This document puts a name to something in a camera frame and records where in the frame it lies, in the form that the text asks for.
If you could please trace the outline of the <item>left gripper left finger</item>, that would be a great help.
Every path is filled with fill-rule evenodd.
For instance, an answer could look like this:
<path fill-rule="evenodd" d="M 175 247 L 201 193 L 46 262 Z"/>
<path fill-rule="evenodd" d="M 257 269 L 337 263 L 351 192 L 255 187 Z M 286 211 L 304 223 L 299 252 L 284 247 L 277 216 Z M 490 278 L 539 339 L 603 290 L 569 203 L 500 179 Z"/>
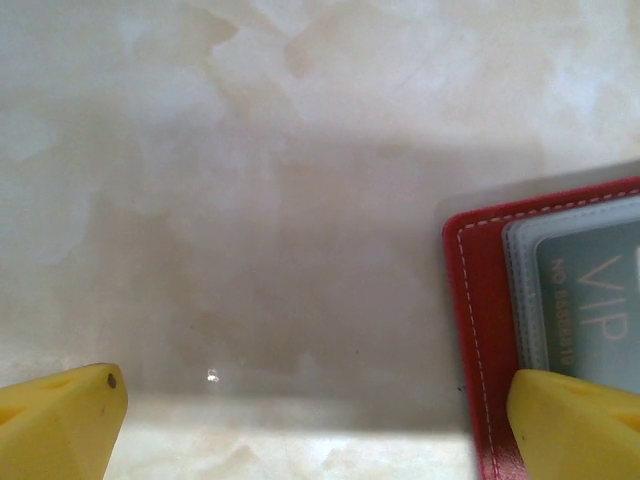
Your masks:
<path fill-rule="evenodd" d="M 115 364 L 3 387 L 1 477 L 102 479 L 127 406 L 127 388 Z"/>

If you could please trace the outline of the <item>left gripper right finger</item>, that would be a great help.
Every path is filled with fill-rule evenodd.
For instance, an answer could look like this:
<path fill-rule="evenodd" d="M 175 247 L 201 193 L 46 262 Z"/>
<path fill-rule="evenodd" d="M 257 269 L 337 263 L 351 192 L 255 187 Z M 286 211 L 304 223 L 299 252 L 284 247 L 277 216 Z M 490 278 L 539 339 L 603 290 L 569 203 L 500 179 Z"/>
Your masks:
<path fill-rule="evenodd" d="M 541 370 L 520 370 L 507 417 L 531 479 L 637 479 L 639 396 Z"/>

